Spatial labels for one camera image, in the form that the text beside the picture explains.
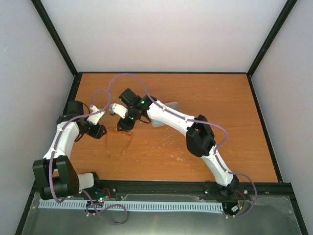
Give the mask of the black enclosure frame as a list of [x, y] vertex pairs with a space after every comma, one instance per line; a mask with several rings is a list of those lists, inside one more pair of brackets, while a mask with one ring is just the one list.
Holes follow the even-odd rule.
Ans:
[[[32, 4], [34, 5], [36, 11], [38, 12], [39, 16], [41, 17], [42, 22], [44, 23], [45, 27], [47, 28], [52, 40], [54, 41], [55, 45], [57, 46], [59, 52], [61, 53], [61, 56], [63, 57], [66, 65], [68, 66], [70, 72], [72, 73], [73, 76], [73, 83], [71, 85], [71, 89], [66, 101], [66, 106], [67, 103], [71, 100], [71, 98], [74, 98], [74, 94], [77, 94], [78, 91], [78, 87], [79, 87], [79, 83], [81, 81], [82, 75], [84, 73], [118, 73], [118, 72], [90, 72], [90, 71], [84, 71], [84, 72], [78, 72], [77, 69], [75, 68], [59, 34], [57, 33], [57, 30], [55, 29], [50, 17], [48, 16], [48, 13], [44, 7], [44, 5], [42, 4], [41, 0], [32, 0], [31, 1]], [[279, 170], [279, 166], [276, 160], [276, 156], [274, 154], [274, 150], [271, 144], [271, 141], [269, 139], [269, 135], [268, 135], [268, 130], [266, 128], [265, 125], [265, 121], [262, 115], [262, 111], [258, 102], [258, 99], [256, 97], [256, 93], [255, 93], [255, 89], [253, 87], [251, 78], [252, 75], [254, 74], [254, 72], [256, 71], [256, 69], [258, 68], [259, 64], [261, 63], [263, 57], [265, 56], [267, 50], [269, 49], [270, 45], [272, 44], [272, 42], [274, 41], [276, 35], [278, 34], [279, 30], [281, 29], [282, 25], [284, 24], [284, 22], [286, 21], [286, 19], [288, 18], [290, 12], [292, 11], [293, 7], [295, 6], [295, 4], [297, 3], [297, 0], [287, 0], [286, 3], [284, 4], [281, 12], [279, 13], [274, 25], [272, 26], [269, 34], [267, 35], [264, 43], [262, 44], [260, 50], [258, 51], [255, 59], [253, 60], [253, 63], [251, 64], [248, 72], [195, 72], [195, 71], [147, 71], [147, 72], [130, 72], [130, 73], [152, 73], [152, 74], [245, 74], [247, 75], [247, 80], [249, 82], [250, 85], [250, 89], [252, 92], [252, 96], [254, 99], [254, 103], [259, 115], [259, 119], [262, 125], [262, 129], [264, 132], [264, 136], [266, 138], [266, 142], [268, 145], [268, 149], [270, 151], [270, 155], [271, 155], [271, 159], [272, 159], [272, 163], [274, 165], [274, 169], [275, 169], [275, 173], [276, 176], [278, 178], [279, 183], [274, 183], [275, 185], [278, 186], [282, 186], [283, 184], [286, 183], [282, 183], [282, 175], [281, 172]], [[33, 198], [34, 198], [34, 194], [35, 194], [35, 186], [32, 186], [31, 192], [29, 194], [27, 203], [25, 205], [25, 208], [23, 210], [22, 213], [22, 217], [20, 219], [19, 225], [16, 229], [15, 234], [16, 235], [22, 235], [22, 232], [24, 232], [25, 230], [25, 224], [26, 224], [26, 219], [29, 216], [29, 211], [30, 211], [30, 203], [32, 202]], [[293, 209], [295, 209], [295, 216], [297, 219], [297, 223], [299, 225], [300, 231], [302, 235], [308, 235], [308, 231], [307, 228], [305, 226], [305, 222], [303, 220], [302, 214], [300, 212], [300, 208], [299, 205], [295, 199], [295, 202], [291, 202], [291, 205], [293, 206]]]

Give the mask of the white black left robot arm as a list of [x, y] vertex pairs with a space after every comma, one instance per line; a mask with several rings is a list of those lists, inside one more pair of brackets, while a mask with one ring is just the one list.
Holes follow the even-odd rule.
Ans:
[[85, 107], [81, 101], [67, 104], [67, 109], [57, 119], [56, 134], [49, 150], [41, 160], [33, 163], [35, 183], [43, 200], [54, 199], [61, 203], [65, 197], [74, 196], [83, 189], [91, 197], [102, 191], [96, 172], [78, 174], [70, 162], [75, 142], [84, 135], [100, 139], [107, 132], [105, 126], [99, 124], [105, 111], [91, 105], [85, 114]]

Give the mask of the grey metal base plate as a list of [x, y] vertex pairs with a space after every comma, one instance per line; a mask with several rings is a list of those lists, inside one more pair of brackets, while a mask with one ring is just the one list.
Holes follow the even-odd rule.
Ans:
[[[135, 212], [121, 204], [122, 211], [39, 209], [39, 200], [35, 194], [23, 235], [301, 235], [287, 196], [259, 197], [240, 218], [211, 212]], [[127, 195], [121, 201], [214, 202], [177, 195]]]

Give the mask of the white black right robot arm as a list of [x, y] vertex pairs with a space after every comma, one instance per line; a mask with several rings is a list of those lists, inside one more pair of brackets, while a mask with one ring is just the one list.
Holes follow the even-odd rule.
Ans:
[[217, 149], [215, 135], [211, 124], [203, 115], [189, 116], [170, 108], [158, 99], [145, 95], [143, 98], [127, 88], [119, 99], [125, 104], [113, 103], [110, 113], [119, 115], [117, 129], [131, 131], [135, 122], [145, 117], [149, 122], [159, 121], [183, 134], [186, 138], [187, 150], [194, 156], [201, 158], [209, 167], [215, 177], [220, 195], [231, 197], [239, 179], [231, 173]]

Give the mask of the orange transparent sunglasses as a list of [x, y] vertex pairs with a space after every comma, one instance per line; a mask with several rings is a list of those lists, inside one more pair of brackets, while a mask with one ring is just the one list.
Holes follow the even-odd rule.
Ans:
[[117, 158], [120, 160], [129, 149], [133, 138], [134, 135], [131, 132], [109, 128], [105, 135], [105, 149], [108, 158]]

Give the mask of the black aluminium mounting rail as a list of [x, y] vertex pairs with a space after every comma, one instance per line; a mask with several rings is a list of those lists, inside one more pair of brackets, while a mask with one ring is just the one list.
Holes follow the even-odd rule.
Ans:
[[143, 195], [190, 195], [200, 199], [230, 201], [238, 195], [242, 199], [257, 196], [294, 196], [290, 183], [239, 183], [235, 189], [227, 190], [217, 183], [205, 182], [170, 182], [170, 181], [121, 181], [101, 180], [86, 189], [92, 199], [108, 196], [121, 200], [128, 194]]

